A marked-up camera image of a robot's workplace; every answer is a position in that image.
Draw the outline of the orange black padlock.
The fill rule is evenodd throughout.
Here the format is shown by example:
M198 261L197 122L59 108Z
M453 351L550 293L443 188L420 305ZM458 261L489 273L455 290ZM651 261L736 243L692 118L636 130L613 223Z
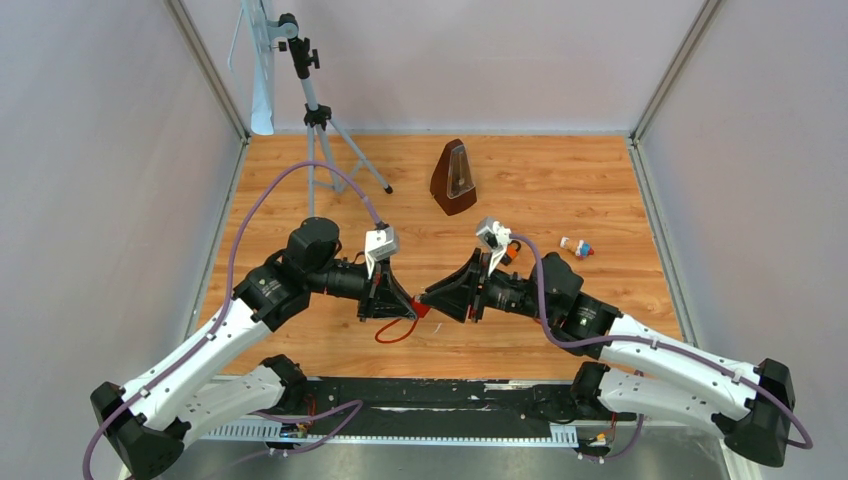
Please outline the orange black padlock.
M512 240L506 247L504 254L501 256L499 263L504 266L509 266L517 258L522 245L517 240Z

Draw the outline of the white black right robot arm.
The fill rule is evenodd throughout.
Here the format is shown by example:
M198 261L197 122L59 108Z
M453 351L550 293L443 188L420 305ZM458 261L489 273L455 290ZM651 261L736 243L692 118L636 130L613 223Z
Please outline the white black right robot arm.
M663 335L582 292L583 278L555 252L527 278L489 266L489 254L475 250L422 303L459 322L478 321L486 309L546 320L555 345L587 359L570 392L584 417L660 417L713 434L752 462L784 465L795 406L785 364L737 361Z

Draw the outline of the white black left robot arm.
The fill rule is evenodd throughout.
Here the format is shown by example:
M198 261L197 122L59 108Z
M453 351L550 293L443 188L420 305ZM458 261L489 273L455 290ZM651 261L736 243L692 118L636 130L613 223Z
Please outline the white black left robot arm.
M396 281L390 258L399 250L393 227L380 222L365 235L364 262L337 256L338 225L310 217L286 246L252 269L216 315L159 363L118 385L104 382L90 396L99 437L108 440L135 479L154 479L185 449L215 428L258 410L298 411L305 374L284 355L214 388L207 383L247 348L308 308L313 294L356 301L357 317L417 314Z

